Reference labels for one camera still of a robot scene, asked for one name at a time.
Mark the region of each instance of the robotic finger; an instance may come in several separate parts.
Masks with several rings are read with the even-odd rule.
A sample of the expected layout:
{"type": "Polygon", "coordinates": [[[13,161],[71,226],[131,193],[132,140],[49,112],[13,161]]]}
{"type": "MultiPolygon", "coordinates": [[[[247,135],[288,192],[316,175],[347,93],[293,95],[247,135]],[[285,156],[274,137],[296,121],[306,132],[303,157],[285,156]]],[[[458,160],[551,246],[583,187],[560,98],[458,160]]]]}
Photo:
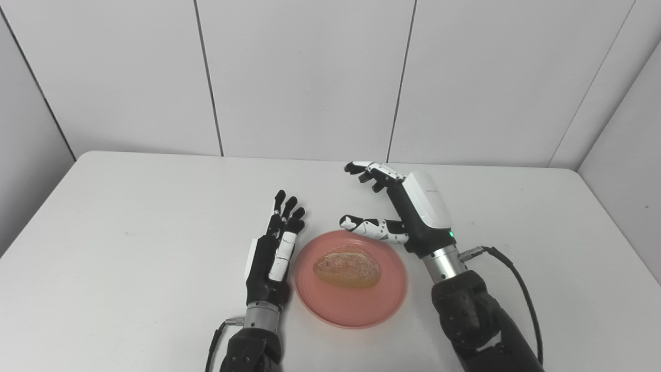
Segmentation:
{"type": "Polygon", "coordinates": [[[360,183],[365,183],[374,179],[376,183],[372,186],[372,191],[378,193],[386,187],[402,183],[406,179],[404,173],[399,173],[381,163],[375,162],[350,162],[344,166],[344,171],[349,174],[359,174],[360,183]]]}
{"type": "Polygon", "coordinates": [[[276,250],[276,257],[273,261],[273,266],[271,271],[268,273],[268,278],[273,281],[282,281],[285,274],[287,273],[287,268],[289,267],[290,258],[292,258],[293,247],[296,243],[296,238],[298,234],[305,227],[305,223],[300,219],[305,214],[305,209],[298,208],[293,215],[287,221],[285,231],[282,234],[282,239],[280,240],[280,245],[276,250]]]}
{"type": "Polygon", "coordinates": [[[347,231],[390,244],[404,244],[408,241],[407,229],[401,221],[361,218],[345,214],[340,226],[347,231]]]}

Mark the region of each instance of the white table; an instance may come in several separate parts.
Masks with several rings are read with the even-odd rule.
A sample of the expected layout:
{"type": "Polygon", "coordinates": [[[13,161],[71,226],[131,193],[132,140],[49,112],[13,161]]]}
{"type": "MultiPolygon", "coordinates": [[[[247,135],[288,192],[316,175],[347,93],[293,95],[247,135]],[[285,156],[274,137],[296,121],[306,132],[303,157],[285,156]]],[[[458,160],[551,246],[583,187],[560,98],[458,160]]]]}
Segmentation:
{"type": "MultiPolygon", "coordinates": [[[[244,313],[247,251],[264,232],[278,189],[308,210],[299,247],[336,229],[345,213],[397,217],[385,194],[342,166],[84,155],[0,259],[0,369],[201,371],[215,327],[244,313]]],[[[538,311],[547,371],[658,370],[661,288],[577,174],[393,167],[432,175],[460,250],[494,245],[517,265],[538,311]]],[[[379,326],[334,328],[293,296],[281,325],[286,371],[461,371],[422,262],[397,251],[408,293],[379,326]]],[[[469,267],[534,349],[511,273],[486,255],[469,267]]]]}

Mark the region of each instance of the white robotic finger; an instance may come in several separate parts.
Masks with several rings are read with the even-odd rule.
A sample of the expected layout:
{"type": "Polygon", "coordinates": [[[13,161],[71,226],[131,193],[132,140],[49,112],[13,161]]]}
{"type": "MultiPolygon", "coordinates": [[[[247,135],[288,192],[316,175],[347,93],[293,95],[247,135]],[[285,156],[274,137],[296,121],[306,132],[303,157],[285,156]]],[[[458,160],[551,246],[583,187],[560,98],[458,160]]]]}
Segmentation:
{"type": "Polygon", "coordinates": [[[360,218],[347,214],[340,219],[340,226],[366,238],[390,244],[404,244],[408,241],[404,225],[399,221],[360,218]]]}
{"type": "Polygon", "coordinates": [[[289,267],[289,261],[292,258],[293,247],[296,243],[297,234],[285,231],[282,234],[282,240],[276,250],[276,258],[273,261],[271,271],[268,273],[268,278],[273,281],[282,281],[289,267]]]}

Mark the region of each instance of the pink plate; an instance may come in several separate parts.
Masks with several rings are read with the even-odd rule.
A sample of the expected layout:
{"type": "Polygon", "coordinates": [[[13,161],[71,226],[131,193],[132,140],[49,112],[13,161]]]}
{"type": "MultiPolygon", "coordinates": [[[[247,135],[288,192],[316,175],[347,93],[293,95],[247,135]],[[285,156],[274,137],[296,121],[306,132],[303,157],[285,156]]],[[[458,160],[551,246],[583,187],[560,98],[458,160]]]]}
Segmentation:
{"type": "Polygon", "coordinates": [[[367,328],[390,318],[407,293],[404,265],[383,242],[345,230],[335,230],[312,239],[298,254],[294,284],[301,301],[314,315],[334,326],[367,328]],[[344,288],[319,279],[312,266],[326,252],[352,246],[367,252],[381,267],[381,279],[369,288],[344,288]]]}

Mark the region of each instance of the white robotic hand housing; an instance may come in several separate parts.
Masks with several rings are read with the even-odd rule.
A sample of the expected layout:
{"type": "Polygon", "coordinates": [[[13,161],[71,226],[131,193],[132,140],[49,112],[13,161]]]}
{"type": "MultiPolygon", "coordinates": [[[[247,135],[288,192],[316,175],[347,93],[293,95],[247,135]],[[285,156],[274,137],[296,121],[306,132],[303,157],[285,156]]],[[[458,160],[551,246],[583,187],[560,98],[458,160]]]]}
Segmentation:
{"type": "Polygon", "coordinates": [[[351,174],[362,173],[359,176],[362,183],[374,179],[374,192],[386,188],[402,221],[347,214],[340,220],[341,227],[368,238],[404,244],[408,252],[424,261],[435,283],[467,270],[459,259],[443,198],[427,173],[415,171],[404,175],[383,164],[368,162],[352,162],[344,170],[351,174]]]}

